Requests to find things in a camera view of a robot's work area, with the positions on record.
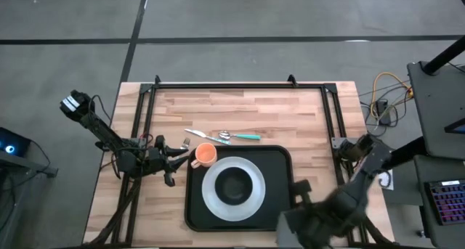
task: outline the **wooden table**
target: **wooden table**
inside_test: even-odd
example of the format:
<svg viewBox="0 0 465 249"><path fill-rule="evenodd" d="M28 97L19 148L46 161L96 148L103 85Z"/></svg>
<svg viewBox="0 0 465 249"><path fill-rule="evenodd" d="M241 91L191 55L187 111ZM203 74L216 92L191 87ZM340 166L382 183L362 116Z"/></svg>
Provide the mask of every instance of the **wooden table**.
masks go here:
<svg viewBox="0 0 465 249"><path fill-rule="evenodd" d="M366 132L355 83L335 82L348 137ZM122 137L130 137L140 83L123 83L113 117L112 129ZM333 101L330 98L333 127ZM147 100L142 109L140 130L145 122ZM178 148L185 137L191 139L190 149L205 139L184 128L201 130L211 136L227 129L232 133L260 134L260 144L279 144L292 156L294 180L308 179L310 197L319 201L336 187L328 132L321 93L317 89L169 89L157 90L150 133L163 134L170 147ZM232 139L232 144L257 144ZM110 161L110 154L103 163ZM175 187L167 187L163 174L142 180L133 246L200 247L248 246L275 247L274 232L194 232L184 221L187 164L173 177ZM84 242L92 240L107 224L116 210L121 180L108 166L99 175ZM369 192L367 214L390 240L394 240L381 188L373 184ZM126 234L122 225L121 239ZM332 245L346 245L345 238L332 239Z"/></svg>

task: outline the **metal frame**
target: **metal frame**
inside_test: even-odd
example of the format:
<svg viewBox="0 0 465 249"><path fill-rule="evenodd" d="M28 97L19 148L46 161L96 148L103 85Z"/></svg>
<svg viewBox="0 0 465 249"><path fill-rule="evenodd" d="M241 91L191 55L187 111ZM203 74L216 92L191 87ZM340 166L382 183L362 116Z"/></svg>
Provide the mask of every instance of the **metal frame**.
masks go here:
<svg viewBox="0 0 465 249"><path fill-rule="evenodd" d="M140 124L140 116L142 114L142 103L144 102L145 94L150 93L150 98L147 107L147 116L145 119L145 125L143 132L150 132L150 122L153 114L153 108L155 105L155 92L157 89L318 89L320 90L323 109L325 113L325 121L328 129L328 140L330 143L331 154L333 155L333 164L334 170L336 173L336 181L338 185L344 184L343 172L341 169L341 161L336 159L334 155L334 148L331 144L331 140L336 137L333 128L333 120L331 117L331 111L328 101L328 94L331 94L333 98L334 107L336 110L336 120L339 127L340 137L346 137L346 131L344 127L344 119L342 118L341 105L339 102L339 96L337 92L336 84L334 83L297 83L296 79L290 75L288 82L282 83L163 83L161 82L158 76L155 77L155 83L143 83L139 88L139 97L137 100L136 113L134 114L134 123L132 127L131 138L137 137ZM353 174L353 171L347 172L349 176ZM124 176L121 184L121 191L118 201L118 206L121 205L129 189L129 177ZM117 224L117 227L113 231L113 236L111 237L110 244L114 245L116 248L118 246L126 246L132 244L132 238L134 234L134 224L137 215L137 203L139 199L139 192L135 195L134 200L131 204L131 209L129 212L128 226L126 229L126 237L124 243L119 242L120 233L121 233L121 222ZM369 244L367 229L364 226L359 226L360 230L360 239L362 244ZM353 233L347 235L348 246L355 244Z"/></svg>

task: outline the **black tray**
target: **black tray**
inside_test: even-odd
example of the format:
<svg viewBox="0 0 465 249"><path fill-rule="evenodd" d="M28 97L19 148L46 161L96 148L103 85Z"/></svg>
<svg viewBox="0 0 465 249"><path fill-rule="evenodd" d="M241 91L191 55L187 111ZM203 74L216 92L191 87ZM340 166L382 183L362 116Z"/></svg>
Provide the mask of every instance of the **black tray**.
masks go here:
<svg viewBox="0 0 465 249"><path fill-rule="evenodd" d="M265 196L260 209L242 221L225 221L216 217L206 207L202 197L202 181L207 168L193 169L190 162L195 159L195 150L190 153L187 166L185 222L196 232L243 232L275 231L281 211L296 206L291 193L294 182L289 152L277 145L216 146L218 160L237 156L250 160L263 174Z"/></svg>

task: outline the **blue light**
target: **blue light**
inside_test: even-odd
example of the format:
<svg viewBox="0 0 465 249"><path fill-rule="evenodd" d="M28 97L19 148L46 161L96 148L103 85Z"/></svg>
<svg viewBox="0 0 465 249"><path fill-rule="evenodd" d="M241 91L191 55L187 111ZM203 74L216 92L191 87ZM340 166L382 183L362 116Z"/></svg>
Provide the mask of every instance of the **blue light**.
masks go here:
<svg viewBox="0 0 465 249"><path fill-rule="evenodd" d="M15 147L13 146L7 146L5 147L5 151L7 151L7 153L11 154L15 151Z"/></svg>

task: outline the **rgb keyboard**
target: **rgb keyboard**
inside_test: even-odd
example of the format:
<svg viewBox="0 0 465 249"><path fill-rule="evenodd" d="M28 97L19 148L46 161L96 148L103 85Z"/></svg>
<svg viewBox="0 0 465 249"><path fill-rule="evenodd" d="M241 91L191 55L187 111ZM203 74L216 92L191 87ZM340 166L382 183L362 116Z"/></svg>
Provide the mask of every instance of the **rgb keyboard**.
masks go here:
<svg viewBox="0 0 465 249"><path fill-rule="evenodd" d="M425 187L439 224L465 223L465 180L429 182Z"/></svg>

